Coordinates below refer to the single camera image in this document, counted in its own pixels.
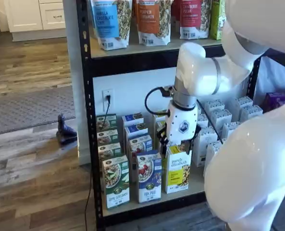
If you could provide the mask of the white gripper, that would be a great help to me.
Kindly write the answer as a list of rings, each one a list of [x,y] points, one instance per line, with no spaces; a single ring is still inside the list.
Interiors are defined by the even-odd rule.
[[[201,127],[197,125],[198,107],[195,106],[189,111],[183,110],[183,108],[176,107],[173,101],[170,101],[167,112],[169,115],[165,117],[166,127],[157,130],[161,156],[166,156],[169,141],[174,144],[185,141],[186,153],[190,154],[194,139],[201,131]]]

